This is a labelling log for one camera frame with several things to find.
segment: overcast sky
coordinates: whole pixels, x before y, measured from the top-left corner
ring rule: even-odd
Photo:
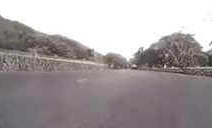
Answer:
[[[210,0],[0,0],[0,14],[126,58],[180,30],[195,34],[204,50],[212,41]]]

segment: hillside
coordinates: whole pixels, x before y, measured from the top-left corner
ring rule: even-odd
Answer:
[[[99,61],[99,56],[103,58],[101,54],[75,40],[61,35],[41,33],[20,22],[5,19],[1,15],[0,49],[92,61]]]

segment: roadside wall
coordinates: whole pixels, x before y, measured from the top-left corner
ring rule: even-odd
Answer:
[[[0,52],[0,72],[13,71],[69,71],[69,70],[103,70],[104,64],[88,61],[66,60],[32,55]]]
[[[158,72],[171,72],[171,73],[182,73],[188,75],[200,75],[212,77],[212,67],[188,67],[185,69],[180,68],[140,68],[141,70],[158,71]]]

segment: road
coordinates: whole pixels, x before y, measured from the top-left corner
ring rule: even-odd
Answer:
[[[0,128],[212,128],[212,78],[131,70],[0,73]]]

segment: tree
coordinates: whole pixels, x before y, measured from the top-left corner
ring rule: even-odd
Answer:
[[[211,49],[209,51],[207,51],[207,55],[208,55],[208,59],[209,59],[209,66],[212,66],[212,41],[209,43],[209,46],[211,47]]]
[[[138,58],[142,52],[143,52],[143,47],[140,47],[139,50],[134,54],[134,57]]]
[[[205,52],[201,52],[193,56],[194,66],[205,67],[208,66],[208,55]]]
[[[178,32],[162,37],[135,57],[138,64],[187,67],[195,65],[193,57],[201,53],[201,49],[192,34]]]
[[[109,67],[125,68],[128,64],[128,61],[122,55],[110,52],[105,56],[105,63],[108,64]]]

